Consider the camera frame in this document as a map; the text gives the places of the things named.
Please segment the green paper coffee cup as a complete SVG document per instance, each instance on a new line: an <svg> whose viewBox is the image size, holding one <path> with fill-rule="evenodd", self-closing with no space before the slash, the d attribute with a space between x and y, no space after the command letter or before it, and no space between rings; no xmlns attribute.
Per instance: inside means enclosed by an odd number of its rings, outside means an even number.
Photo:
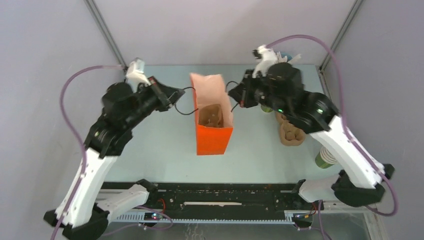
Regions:
<svg viewBox="0 0 424 240"><path fill-rule="evenodd" d="M267 107L265 105L261 105L260 109L264 112L264 113L272 113L274 110L270 107Z"/></svg>

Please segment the orange paper bag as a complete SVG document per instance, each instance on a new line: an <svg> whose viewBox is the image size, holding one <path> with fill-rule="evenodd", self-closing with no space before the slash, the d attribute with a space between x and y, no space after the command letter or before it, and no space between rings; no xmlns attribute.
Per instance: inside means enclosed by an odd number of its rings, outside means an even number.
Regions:
<svg viewBox="0 0 424 240"><path fill-rule="evenodd" d="M190 73L193 88L196 154L223 155L234 130L232 104L220 74Z"/></svg>

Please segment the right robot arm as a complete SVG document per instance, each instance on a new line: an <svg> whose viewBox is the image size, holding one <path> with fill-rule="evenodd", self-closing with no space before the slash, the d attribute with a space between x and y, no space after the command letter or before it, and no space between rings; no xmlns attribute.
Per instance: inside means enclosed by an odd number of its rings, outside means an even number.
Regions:
<svg viewBox="0 0 424 240"><path fill-rule="evenodd" d="M254 75L247 69L238 85L228 91L243 108L271 108L290 124L317 140L341 165L341 171L319 180L300 180L291 194L291 204L304 209L328 197L351 206L379 203L385 195L382 182L395 169L358 149L353 134L343 125L335 104L323 93L305 90L302 72L289 63L276 63L267 72Z"/></svg>

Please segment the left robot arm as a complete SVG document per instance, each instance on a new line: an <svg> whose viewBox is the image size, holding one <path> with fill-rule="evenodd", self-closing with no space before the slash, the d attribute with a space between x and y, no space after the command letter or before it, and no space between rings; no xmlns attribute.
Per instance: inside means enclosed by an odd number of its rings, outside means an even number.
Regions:
<svg viewBox="0 0 424 240"><path fill-rule="evenodd" d="M151 113L169 110L184 94L183 89L164 85L153 76L136 88L126 82L112 84L101 99L100 117L81 142L82 159L71 188L60 206L45 213L44 220L61 228L69 240L96 240L127 211L156 206L157 187L145 179L110 198L98 201L97 196L132 139L133 129Z"/></svg>

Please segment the white wrapped stirrer sticks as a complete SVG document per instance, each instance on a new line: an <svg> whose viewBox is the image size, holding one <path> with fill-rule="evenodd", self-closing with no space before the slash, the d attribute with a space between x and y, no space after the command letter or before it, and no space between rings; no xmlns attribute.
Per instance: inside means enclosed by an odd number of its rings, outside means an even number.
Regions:
<svg viewBox="0 0 424 240"><path fill-rule="evenodd" d="M288 64L295 64L296 62L300 61L302 58L301 54L297 54L295 56L291 56L290 54L287 54L285 52L281 51L275 51L274 52L277 57L277 63L288 63Z"/></svg>

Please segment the light blue holder cup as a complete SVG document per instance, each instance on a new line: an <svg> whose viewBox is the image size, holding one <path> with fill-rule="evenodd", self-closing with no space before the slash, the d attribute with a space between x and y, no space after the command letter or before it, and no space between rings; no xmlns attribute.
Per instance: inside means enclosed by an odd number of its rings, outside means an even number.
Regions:
<svg viewBox="0 0 424 240"><path fill-rule="evenodd" d="M281 57L283 62L289 62L293 59L293 57L290 54L281 53Z"/></svg>

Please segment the brown cardboard cup carrier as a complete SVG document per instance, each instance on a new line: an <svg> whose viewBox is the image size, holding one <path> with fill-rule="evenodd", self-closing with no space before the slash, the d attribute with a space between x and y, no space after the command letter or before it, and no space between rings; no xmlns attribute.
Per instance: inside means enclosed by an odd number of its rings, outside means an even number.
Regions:
<svg viewBox="0 0 424 240"><path fill-rule="evenodd" d="M305 141L305 132L295 127L285 115L280 112L275 112L275 118L279 124L279 139L284 146L296 147L300 146Z"/></svg>

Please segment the stack of paper cups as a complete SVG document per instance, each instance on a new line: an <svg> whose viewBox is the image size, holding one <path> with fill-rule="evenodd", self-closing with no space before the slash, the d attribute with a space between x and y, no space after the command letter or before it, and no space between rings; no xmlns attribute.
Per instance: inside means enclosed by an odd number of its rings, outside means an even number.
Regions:
<svg viewBox="0 0 424 240"><path fill-rule="evenodd" d="M330 151L322 146L319 153L315 157L315 164L321 169L327 169L334 165L337 165L339 162L336 158L330 153Z"/></svg>

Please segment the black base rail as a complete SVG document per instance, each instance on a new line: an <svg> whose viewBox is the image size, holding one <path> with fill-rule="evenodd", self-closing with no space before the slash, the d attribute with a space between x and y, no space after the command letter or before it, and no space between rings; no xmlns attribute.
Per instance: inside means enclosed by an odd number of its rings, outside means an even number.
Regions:
<svg viewBox="0 0 424 240"><path fill-rule="evenodd" d="M318 217L318 203L295 194L294 183L158 182L145 206L163 210L174 223L289 224Z"/></svg>

